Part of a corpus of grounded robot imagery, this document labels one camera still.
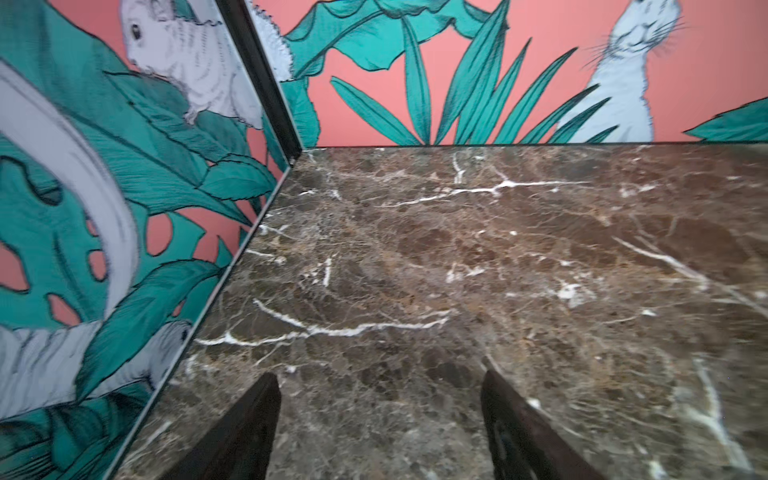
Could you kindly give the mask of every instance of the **palm leaf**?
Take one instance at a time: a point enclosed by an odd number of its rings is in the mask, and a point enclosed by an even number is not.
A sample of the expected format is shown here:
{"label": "palm leaf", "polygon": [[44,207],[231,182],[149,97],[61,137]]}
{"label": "palm leaf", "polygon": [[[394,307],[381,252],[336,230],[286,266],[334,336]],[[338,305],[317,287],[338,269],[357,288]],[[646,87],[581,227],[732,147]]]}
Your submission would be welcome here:
{"label": "palm leaf", "polygon": [[703,141],[768,141],[768,98],[718,114],[685,133]]}
{"label": "palm leaf", "polygon": [[554,127],[560,121],[560,119],[565,116],[565,114],[571,111],[571,109],[575,107],[576,104],[578,104],[578,102],[582,101],[584,97],[592,93],[599,86],[599,84],[592,85],[591,87],[571,97],[570,100],[563,103],[563,105],[558,107],[557,110],[550,113],[538,125],[533,127],[531,131],[529,131],[528,134],[525,135],[522,140],[520,140],[520,143],[537,144],[547,134],[550,128]]}
{"label": "palm leaf", "polygon": [[331,85],[344,100],[368,125],[398,145],[419,145],[419,141],[408,131],[405,125],[389,113],[378,101],[354,88],[340,78],[331,78]]}
{"label": "palm leaf", "polygon": [[560,67],[563,66],[566,60],[576,51],[576,48],[572,48],[563,54],[560,58],[553,61],[546,70],[531,84],[528,90],[523,94],[522,98],[512,109],[512,112],[507,117],[507,120],[502,125],[502,129],[498,132],[498,136],[494,140],[495,144],[512,144],[515,142],[515,138],[518,136],[520,128],[523,126],[531,111],[536,106],[538,99],[544,93],[547,85],[554,77],[554,74],[558,72]]}
{"label": "palm leaf", "polygon": [[445,105],[443,106],[435,145],[440,144],[443,137],[448,133],[453,122],[467,104],[470,95],[472,95],[478,77],[489,67],[498,36],[506,28],[508,8],[509,0],[499,2],[488,20],[480,27],[467,51],[464,52],[451,80],[448,94],[445,96]]}
{"label": "palm leaf", "polygon": [[567,124],[563,125],[552,134],[552,137],[547,142],[548,144],[566,144],[576,134],[579,128],[594,115],[594,113],[602,108],[603,105],[608,103],[611,97],[605,98],[598,103],[592,105],[587,110],[582,111],[580,114],[573,117]]}
{"label": "palm leaf", "polygon": [[585,143],[587,143],[587,144],[601,144],[601,143],[603,143],[605,141],[606,138],[608,138],[608,135],[614,133],[614,130],[616,130],[617,128],[619,128],[618,125],[614,125],[613,127],[606,128],[605,130],[603,130],[599,134],[597,134],[594,137],[592,137],[589,140],[587,140]]}
{"label": "palm leaf", "polygon": [[533,38],[529,38],[528,41],[525,42],[525,46],[520,50],[518,57],[509,67],[509,70],[507,70],[507,73],[502,78],[501,83],[498,84],[498,87],[493,92],[491,99],[488,101],[488,106],[483,110],[482,116],[478,122],[478,130],[473,132],[469,139],[470,144],[485,144],[491,136],[493,127],[496,126],[498,118],[502,115],[504,105],[507,103],[509,92],[512,90],[512,87],[515,86],[515,82],[518,79],[520,67],[523,65],[523,60],[525,60],[525,54],[528,51],[528,46],[531,44],[531,40],[533,40]]}
{"label": "palm leaf", "polygon": [[402,18],[402,33],[406,46],[408,111],[411,113],[411,120],[416,133],[419,134],[425,145],[429,145],[432,129],[432,99],[429,97],[427,72],[424,69],[419,43],[416,41],[416,33],[407,17]]}
{"label": "palm leaf", "polygon": [[463,145],[469,141],[471,135],[477,129],[478,122],[483,117],[485,109],[488,107],[488,103],[496,89],[498,74],[502,71],[504,43],[505,35],[501,32],[498,38],[496,38],[496,43],[492,50],[489,68],[486,68],[481,73],[475,88],[472,90],[472,95],[467,101],[467,105],[464,106],[461,115],[458,117],[458,127],[456,128],[456,139],[454,141],[456,144]]}

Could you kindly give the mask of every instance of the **white rabbit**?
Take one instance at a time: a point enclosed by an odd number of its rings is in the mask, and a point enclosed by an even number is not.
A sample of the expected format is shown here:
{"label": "white rabbit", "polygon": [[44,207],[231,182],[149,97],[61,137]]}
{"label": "white rabbit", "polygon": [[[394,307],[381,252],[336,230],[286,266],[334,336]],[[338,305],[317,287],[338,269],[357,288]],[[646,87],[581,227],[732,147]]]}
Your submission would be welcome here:
{"label": "white rabbit", "polygon": [[[291,80],[293,56],[277,25],[258,8],[251,10],[251,17],[275,79]],[[184,114],[188,124],[208,110],[261,128],[261,103],[230,46],[226,26],[201,20],[177,18],[173,0],[121,0],[128,60],[181,90],[189,102]]]}
{"label": "white rabbit", "polygon": [[564,125],[590,106],[611,98],[579,129],[571,143],[583,143],[594,135],[618,125],[604,141],[651,142],[653,118],[645,100],[648,89],[648,52],[669,37],[680,19],[677,0],[631,0],[614,26],[597,70],[589,86],[600,87],[590,93],[560,120]]}

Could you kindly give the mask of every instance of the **leaf hole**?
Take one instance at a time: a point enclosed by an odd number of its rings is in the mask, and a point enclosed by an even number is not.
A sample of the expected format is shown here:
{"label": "leaf hole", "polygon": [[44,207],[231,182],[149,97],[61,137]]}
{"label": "leaf hole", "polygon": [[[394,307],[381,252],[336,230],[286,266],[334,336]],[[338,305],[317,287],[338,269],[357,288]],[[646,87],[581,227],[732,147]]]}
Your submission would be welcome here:
{"label": "leaf hole", "polygon": [[63,323],[66,326],[80,325],[80,316],[69,304],[55,293],[49,293],[47,295],[48,306],[51,309],[51,315],[53,319],[59,323]]}
{"label": "leaf hole", "polygon": [[90,218],[85,221],[85,226],[88,228],[88,232],[92,236],[98,237],[98,232],[96,231],[96,226],[94,225],[94,223],[91,221]]}
{"label": "leaf hole", "polygon": [[107,260],[101,250],[91,250],[88,254],[88,264],[91,266],[91,275],[98,281],[107,276]]}
{"label": "leaf hole", "polygon": [[187,301],[187,299],[181,300],[178,305],[176,305],[176,308],[174,308],[174,312],[170,316],[179,316],[179,313],[181,313],[181,309],[184,307],[184,303]]}
{"label": "leaf hole", "polygon": [[29,290],[22,259],[3,242],[0,242],[0,286],[16,292]]}
{"label": "leaf hole", "polygon": [[156,257],[163,253],[174,237],[174,224],[167,214],[149,217],[147,221],[147,253]]}

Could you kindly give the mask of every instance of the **black wall corner trim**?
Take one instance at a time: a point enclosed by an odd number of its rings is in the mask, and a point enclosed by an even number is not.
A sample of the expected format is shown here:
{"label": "black wall corner trim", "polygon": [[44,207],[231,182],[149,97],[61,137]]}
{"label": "black wall corner trim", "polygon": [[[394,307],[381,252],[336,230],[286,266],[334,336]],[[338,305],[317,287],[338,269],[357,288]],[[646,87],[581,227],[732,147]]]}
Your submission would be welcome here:
{"label": "black wall corner trim", "polygon": [[293,165],[301,155],[301,139],[296,132],[283,91],[272,74],[259,35],[251,21],[250,0],[216,0],[216,3],[237,53],[243,61],[245,71],[259,95],[272,131],[280,142],[283,155],[288,163]]}

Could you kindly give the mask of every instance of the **mural wallpaper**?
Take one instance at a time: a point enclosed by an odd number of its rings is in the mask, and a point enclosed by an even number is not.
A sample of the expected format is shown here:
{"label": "mural wallpaper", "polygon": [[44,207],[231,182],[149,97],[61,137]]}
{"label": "mural wallpaper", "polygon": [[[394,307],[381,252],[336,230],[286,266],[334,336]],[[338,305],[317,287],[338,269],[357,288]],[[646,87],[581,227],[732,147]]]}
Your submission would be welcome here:
{"label": "mural wallpaper", "polygon": [[[252,19],[308,148],[768,140],[768,4],[566,3]],[[286,161],[212,0],[0,8],[0,477],[101,478]]]}
{"label": "mural wallpaper", "polygon": [[286,32],[291,88],[316,108],[308,144],[768,140],[758,0],[260,7]]}
{"label": "mural wallpaper", "polygon": [[212,4],[99,4],[0,4],[0,478],[104,476],[286,169]]}

